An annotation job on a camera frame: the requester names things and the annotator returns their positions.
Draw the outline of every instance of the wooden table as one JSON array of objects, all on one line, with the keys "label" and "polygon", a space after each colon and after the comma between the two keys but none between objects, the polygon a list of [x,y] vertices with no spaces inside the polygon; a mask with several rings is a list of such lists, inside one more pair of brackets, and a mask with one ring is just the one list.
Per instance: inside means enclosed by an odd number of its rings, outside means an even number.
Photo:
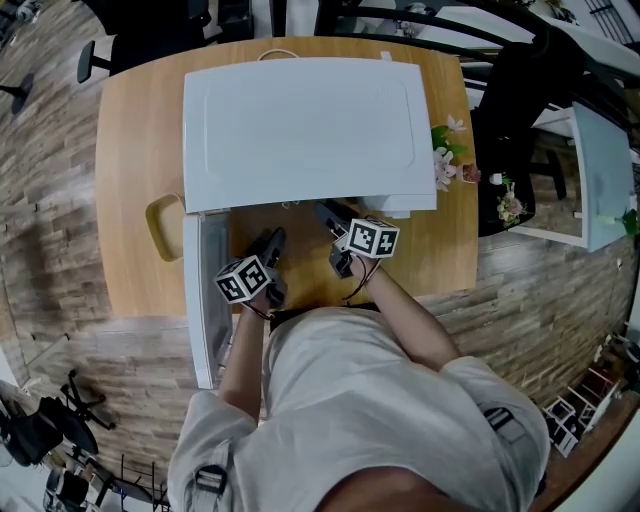
[{"label": "wooden table", "polygon": [[[410,46],[347,38],[291,37],[223,44],[166,57],[105,81],[96,149],[96,203],[104,271],[116,316],[185,315],[183,263],[160,259],[149,235],[147,204],[183,194],[182,103],[184,75],[255,60],[271,48],[301,57],[379,59],[420,65],[432,126],[463,119],[455,134],[475,159],[464,82],[457,58]],[[287,58],[273,54],[268,58]],[[472,288],[477,267],[476,186],[454,181],[438,192],[438,209],[392,220],[401,229],[395,256],[384,267],[414,296]],[[311,205],[256,205],[232,211],[232,251],[242,253],[265,228],[283,226],[288,245],[281,260],[289,285],[287,308],[341,304],[356,286],[339,281],[328,263],[331,235]],[[366,300],[363,293],[354,302]]]}]

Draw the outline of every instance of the black strap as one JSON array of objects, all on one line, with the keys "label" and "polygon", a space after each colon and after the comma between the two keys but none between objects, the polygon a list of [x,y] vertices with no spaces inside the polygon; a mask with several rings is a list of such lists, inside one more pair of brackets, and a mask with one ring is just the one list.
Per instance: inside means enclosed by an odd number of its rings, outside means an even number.
[{"label": "black strap", "polygon": [[227,472],[217,464],[200,468],[196,473],[196,486],[222,496],[227,486]]},{"label": "black strap", "polygon": [[489,425],[491,425],[491,428],[497,432],[513,419],[513,414],[511,414],[511,411],[506,407],[496,407],[487,409],[484,412],[484,417],[489,422]]}]

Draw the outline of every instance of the white panel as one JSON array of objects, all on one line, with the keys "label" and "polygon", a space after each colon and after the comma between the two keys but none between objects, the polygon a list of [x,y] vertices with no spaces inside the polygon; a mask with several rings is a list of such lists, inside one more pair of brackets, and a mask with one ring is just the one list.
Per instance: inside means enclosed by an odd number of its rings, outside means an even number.
[{"label": "white panel", "polygon": [[434,194],[420,68],[308,58],[190,73],[184,173],[187,212]]},{"label": "white panel", "polygon": [[[466,80],[465,82],[474,82],[474,80]],[[484,91],[481,89],[473,89],[471,87],[467,87],[466,91],[469,110],[473,110],[480,105]],[[570,110],[571,108],[560,110],[545,108],[542,111],[542,114],[538,116],[538,119],[536,119],[536,122],[533,123],[533,128],[556,133],[563,137],[572,138],[573,132],[571,131],[571,123],[569,122],[569,118],[571,116]]]},{"label": "white panel", "polygon": [[366,208],[380,211],[383,214],[413,210],[435,210],[437,200],[436,194],[368,196],[361,198],[361,202]]},{"label": "white panel", "polygon": [[212,389],[232,334],[231,308],[213,282],[229,261],[228,213],[185,215],[184,286],[198,387]]},{"label": "white panel", "polygon": [[535,236],[536,238],[544,238],[545,240],[553,240],[563,244],[575,245],[577,247],[587,247],[584,238],[573,235],[565,235],[564,233],[556,233],[555,231],[547,231],[546,229],[528,228],[526,226],[514,226],[509,231],[519,233],[521,235]]},{"label": "white panel", "polygon": [[[445,6],[438,11],[437,17],[484,30],[509,41],[529,43],[533,40],[533,34],[527,30],[476,7]],[[586,30],[584,27],[578,27],[549,16],[540,17],[547,23],[564,30],[598,62],[640,76],[640,56],[626,46],[606,38],[602,31]],[[497,46],[484,39],[430,26],[425,26],[418,35],[418,39],[437,41],[463,48],[495,48]]]}]

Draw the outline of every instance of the white flower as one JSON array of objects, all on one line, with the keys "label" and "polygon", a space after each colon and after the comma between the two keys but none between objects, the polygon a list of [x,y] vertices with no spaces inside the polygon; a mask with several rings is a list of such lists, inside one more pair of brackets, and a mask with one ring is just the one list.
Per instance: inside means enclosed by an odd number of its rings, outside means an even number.
[{"label": "white flower", "polygon": [[451,183],[451,176],[456,173],[456,168],[449,165],[453,159],[453,153],[445,148],[438,148],[433,152],[433,164],[436,175],[436,189],[448,192],[447,185]]},{"label": "white flower", "polygon": [[452,132],[464,132],[467,130],[462,119],[460,119],[460,121],[456,121],[455,119],[453,119],[453,117],[451,117],[451,115],[447,117],[447,127]]},{"label": "white flower", "polygon": [[514,201],[516,198],[516,193],[514,189],[516,188],[516,184],[512,183],[509,187],[507,187],[507,193],[504,195],[505,200]]}]

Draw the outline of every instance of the black chair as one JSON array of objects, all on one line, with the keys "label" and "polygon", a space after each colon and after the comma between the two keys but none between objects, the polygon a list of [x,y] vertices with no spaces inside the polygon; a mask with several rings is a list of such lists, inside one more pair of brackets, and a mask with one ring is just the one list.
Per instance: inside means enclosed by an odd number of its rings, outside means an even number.
[{"label": "black chair", "polygon": [[95,42],[82,49],[78,83],[91,77],[93,66],[113,76],[146,62],[207,44],[203,28],[211,21],[207,0],[83,0],[102,23],[107,35],[115,35],[111,60],[94,55]]},{"label": "black chair", "polygon": [[59,398],[42,398],[35,413],[9,418],[3,429],[7,450],[22,466],[40,464],[63,437],[90,454],[98,453],[91,430]]},{"label": "black chair", "polygon": [[27,103],[29,93],[31,93],[31,89],[33,89],[33,76],[33,73],[26,75],[17,87],[0,85],[1,92],[6,92],[13,96],[13,101],[11,102],[11,113],[14,116],[19,114]]},{"label": "black chair", "polygon": [[60,510],[61,504],[66,512],[85,512],[82,504],[89,491],[89,482],[74,475],[71,471],[52,468],[47,478],[44,496],[45,510]]},{"label": "black chair", "polygon": [[[22,412],[10,418],[0,415],[0,438],[18,464],[39,464],[48,452],[62,443],[63,438],[71,442],[76,451],[80,449],[97,455],[98,444],[86,422],[94,421],[107,430],[115,428],[114,423],[107,424],[90,411],[103,403],[105,397],[100,396],[93,402],[82,401],[74,382],[75,376],[75,371],[69,372],[69,384],[61,388],[67,405],[59,398],[45,397],[33,414]],[[69,401],[76,410],[69,408]]]},{"label": "black chair", "polygon": [[[344,5],[342,0],[320,0],[315,33],[407,44],[457,55],[464,63],[481,64],[480,68],[463,65],[462,72],[466,79],[486,84],[482,101],[471,114],[471,122],[476,162],[482,172],[478,185],[479,236],[487,236],[506,229],[497,212],[498,197],[506,193],[506,187],[489,183],[493,173],[502,173],[515,183],[516,197],[526,204],[528,212],[520,216],[521,222],[535,214],[529,172],[544,172],[545,169],[531,164],[535,141],[531,126],[550,103],[566,107],[574,100],[580,101],[627,128],[629,119],[621,88],[565,32],[515,5],[462,1],[522,26],[535,34],[533,42],[510,42],[449,20],[407,11],[354,7]],[[496,56],[408,37],[336,33],[340,17],[383,18],[432,25],[478,37],[502,48]],[[590,71],[587,81],[585,71]],[[546,170],[555,172],[551,167]],[[562,192],[560,178],[561,175],[557,175],[559,195]]]}]

